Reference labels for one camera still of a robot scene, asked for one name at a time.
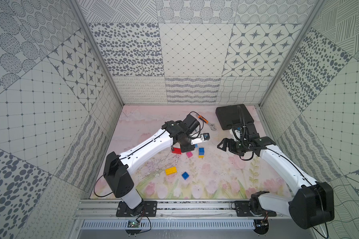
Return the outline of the dark blue small lego brick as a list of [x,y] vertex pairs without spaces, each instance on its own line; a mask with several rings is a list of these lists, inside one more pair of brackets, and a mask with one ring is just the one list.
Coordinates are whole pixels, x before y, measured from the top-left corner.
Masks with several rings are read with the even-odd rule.
[[204,148],[203,147],[198,149],[198,155],[199,156],[204,156]]

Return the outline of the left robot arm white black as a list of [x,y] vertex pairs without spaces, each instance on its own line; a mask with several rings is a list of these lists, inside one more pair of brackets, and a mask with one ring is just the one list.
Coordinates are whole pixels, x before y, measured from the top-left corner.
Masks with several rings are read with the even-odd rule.
[[161,129],[136,147],[106,156],[103,177],[111,193],[122,199],[132,216],[144,211],[144,200],[135,188],[132,174],[150,158],[177,143],[181,152],[186,153],[193,151],[196,144],[210,140],[209,133],[195,133],[196,128],[202,129],[199,121],[188,114],[184,120],[165,122]]

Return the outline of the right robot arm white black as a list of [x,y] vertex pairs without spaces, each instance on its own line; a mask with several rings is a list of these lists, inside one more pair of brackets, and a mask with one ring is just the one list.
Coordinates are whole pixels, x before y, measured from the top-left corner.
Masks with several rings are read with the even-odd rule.
[[249,208],[253,215],[262,216],[269,211],[276,212],[292,218],[302,229],[334,220],[333,188],[304,172],[271,138],[266,136],[252,141],[224,138],[217,148],[238,156],[243,156],[247,152],[256,154],[265,160],[291,189],[291,198],[283,198],[268,191],[252,194]]

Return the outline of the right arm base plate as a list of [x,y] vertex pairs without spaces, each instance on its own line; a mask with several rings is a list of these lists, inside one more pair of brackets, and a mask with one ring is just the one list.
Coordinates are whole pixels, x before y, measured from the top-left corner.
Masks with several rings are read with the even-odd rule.
[[250,201],[233,201],[231,208],[236,212],[238,217],[276,217],[277,213],[274,211],[266,211],[261,207],[255,208]]

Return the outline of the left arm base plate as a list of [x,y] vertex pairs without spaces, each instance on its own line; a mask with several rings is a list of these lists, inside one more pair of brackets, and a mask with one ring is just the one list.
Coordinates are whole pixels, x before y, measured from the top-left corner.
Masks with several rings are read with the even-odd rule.
[[137,217],[142,215],[155,217],[157,205],[157,201],[142,201],[136,208],[131,209],[125,202],[121,201],[118,204],[116,217]]

